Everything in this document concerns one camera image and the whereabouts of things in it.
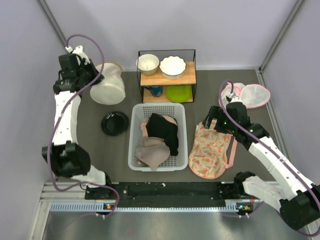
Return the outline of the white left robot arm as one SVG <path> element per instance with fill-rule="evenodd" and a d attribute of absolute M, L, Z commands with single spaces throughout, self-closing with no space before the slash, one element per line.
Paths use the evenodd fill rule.
<path fill-rule="evenodd" d="M 103 80 L 92 60 L 73 50 L 58 58 L 60 71 L 53 85 L 55 117 L 49 143 L 41 150 L 53 183 L 56 177 L 73 179 L 87 185 L 102 198 L 109 198 L 114 187 L 107 174 L 95 168 L 89 153 L 79 145 L 77 138 L 78 110 L 82 92 Z"/>

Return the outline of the white mesh laundry bag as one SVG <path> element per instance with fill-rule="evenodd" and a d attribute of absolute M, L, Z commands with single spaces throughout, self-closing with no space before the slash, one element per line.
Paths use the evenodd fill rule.
<path fill-rule="evenodd" d="M 96 65 L 95 68 L 99 72 L 102 66 L 104 79 L 91 87 L 90 97 L 102 105 L 119 104 L 126 97 L 125 84 L 121 78 L 122 68 L 112 62 Z"/>

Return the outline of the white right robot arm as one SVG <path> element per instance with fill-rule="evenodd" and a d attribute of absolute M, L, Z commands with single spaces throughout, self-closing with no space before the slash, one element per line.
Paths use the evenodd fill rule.
<path fill-rule="evenodd" d="M 207 129 L 231 134 L 256 157 L 276 180 L 272 185 L 250 171 L 234 178 L 233 192 L 239 198 L 254 196 L 273 207 L 293 230 L 300 230 L 320 218 L 320 187 L 297 170 L 278 149 L 269 133 L 251 123 L 245 105 L 231 102 L 226 107 L 211 106 L 203 121 Z"/>

